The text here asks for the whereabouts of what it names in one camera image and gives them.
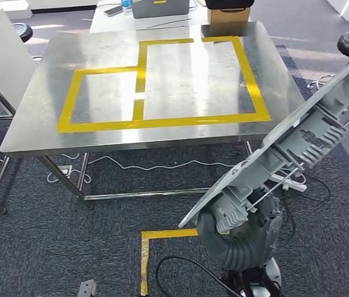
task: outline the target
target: cardboard box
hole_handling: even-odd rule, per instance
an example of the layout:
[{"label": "cardboard box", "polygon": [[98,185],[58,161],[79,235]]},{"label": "cardboard box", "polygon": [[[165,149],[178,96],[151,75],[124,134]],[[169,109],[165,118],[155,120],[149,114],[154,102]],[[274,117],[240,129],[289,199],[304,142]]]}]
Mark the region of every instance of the cardboard box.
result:
[{"label": "cardboard box", "polygon": [[209,24],[215,23],[230,23],[230,22],[247,22],[249,8],[243,11],[237,11],[237,9],[222,9],[211,11],[208,9],[208,19]]}]

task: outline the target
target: yellow tape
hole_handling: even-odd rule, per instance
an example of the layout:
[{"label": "yellow tape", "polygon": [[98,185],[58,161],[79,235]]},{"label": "yellow tape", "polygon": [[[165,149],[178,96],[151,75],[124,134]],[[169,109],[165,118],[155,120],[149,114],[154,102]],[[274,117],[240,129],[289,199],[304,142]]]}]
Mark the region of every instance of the yellow tape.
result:
[{"label": "yellow tape", "polygon": [[65,132],[66,128],[68,128],[70,120],[71,119],[71,114],[74,108],[74,104],[77,100],[77,94],[78,89],[81,84],[83,75],[80,71],[75,70],[73,79],[70,83],[70,88],[67,94],[64,105],[63,106],[62,112],[58,121],[57,129],[58,132]]},{"label": "yellow tape", "polygon": [[135,93],[143,93],[145,88],[145,71],[147,66],[147,45],[140,42],[138,46],[138,72]]},{"label": "yellow tape", "polygon": [[140,295],[146,296],[148,294],[147,286],[147,267],[148,264],[150,239],[190,237],[197,235],[197,229],[142,231]]},{"label": "yellow tape", "polygon": [[147,264],[148,263],[149,252],[148,238],[142,237],[142,262],[141,262],[141,285],[140,295],[145,296],[148,294],[147,290]]},{"label": "yellow tape", "polygon": [[140,121],[143,119],[144,100],[135,100],[133,103],[133,120]]},{"label": "yellow tape", "polygon": [[120,73],[120,72],[130,72],[138,71],[138,66],[126,66],[126,67],[113,67],[113,68],[92,68],[92,69],[77,69],[77,73],[81,75],[92,75],[92,74],[110,74],[110,73]]},{"label": "yellow tape", "polygon": [[[148,45],[170,45],[179,43],[193,43],[193,38],[169,39],[169,40],[145,40],[139,42],[138,66],[113,67],[101,69],[77,69],[74,71],[64,106],[58,122],[57,129],[59,133],[75,132],[95,132],[105,130],[121,129],[142,129],[154,127],[176,127],[176,126],[197,126],[208,124],[230,124],[230,123],[253,123],[271,121],[262,96],[247,58],[243,51],[239,37],[203,37],[203,42],[230,41],[233,44],[240,67],[246,87],[249,94],[256,112],[243,114],[222,114],[216,116],[196,116],[190,118],[169,118],[169,119],[143,119],[144,115],[144,92],[145,91],[145,79],[147,71],[147,53]],[[135,98],[133,105],[133,118],[132,121],[111,121],[100,123],[71,123],[71,114],[78,93],[78,88],[83,75],[117,73],[126,71],[137,71],[135,84]]]},{"label": "yellow tape", "polygon": [[183,127],[209,124],[253,123],[266,121],[257,113],[223,114],[219,116],[193,116],[190,118],[142,119],[140,121],[117,121],[68,124],[60,133],[95,132],[105,130],[144,129],[157,127]]},{"label": "yellow tape", "polygon": [[142,231],[142,238],[175,238],[197,236],[197,229],[178,229],[178,230],[160,230],[160,231]]},{"label": "yellow tape", "polygon": [[240,71],[243,76],[244,83],[246,84],[246,88],[249,92],[249,95],[252,99],[252,102],[254,105],[256,114],[259,114],[262,120],[261,121],[271,121],[271,117],[269,113],[267,111],[262,96],[260,93],[260,90],[257,86],[256,79],[254,79],[253,72],[247,58],[246,57],[246,53],[244,52],[243,48],[240,44],[239,37],[234,36],[231,37],[232,45],[235,50],[237,55],[237,61],[240,66]]},{"label": "yellow tape", "polygon": [[162,39],[162,40],[143,40],[139,42],[140,45],[178,45],[181,43],[193,43],[193,38],[181,39]]}]

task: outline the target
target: water bottle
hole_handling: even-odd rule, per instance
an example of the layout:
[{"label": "water bottle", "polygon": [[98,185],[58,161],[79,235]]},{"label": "water bottle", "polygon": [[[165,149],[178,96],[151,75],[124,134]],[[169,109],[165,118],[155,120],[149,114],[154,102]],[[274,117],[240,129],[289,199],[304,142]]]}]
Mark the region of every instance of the water bottle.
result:
[{"label": "water bottle", "polygon": [[132,15],[131,0],[121,0],[121,6],[124,15]]}]

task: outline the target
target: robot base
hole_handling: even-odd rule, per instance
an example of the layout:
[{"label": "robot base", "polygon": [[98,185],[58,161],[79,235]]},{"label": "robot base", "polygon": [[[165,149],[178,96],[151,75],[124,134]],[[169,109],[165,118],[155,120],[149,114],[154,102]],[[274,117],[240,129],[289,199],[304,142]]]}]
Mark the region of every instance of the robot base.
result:
[{"label": "robot base", "polygon": [[280,297],[281,276],[275,259],[242,272],[225,270],[222,281],[243,297]]}]

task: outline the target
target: black bag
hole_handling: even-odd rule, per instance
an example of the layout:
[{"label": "black bag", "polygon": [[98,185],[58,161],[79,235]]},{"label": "black bag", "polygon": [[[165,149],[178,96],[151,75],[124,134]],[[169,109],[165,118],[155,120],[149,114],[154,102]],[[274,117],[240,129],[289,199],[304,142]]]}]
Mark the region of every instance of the black bag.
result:
[{"label": "black bag", "polygon": [[254,0],[205,0],[209,9],[245,9],[254,4]]}]

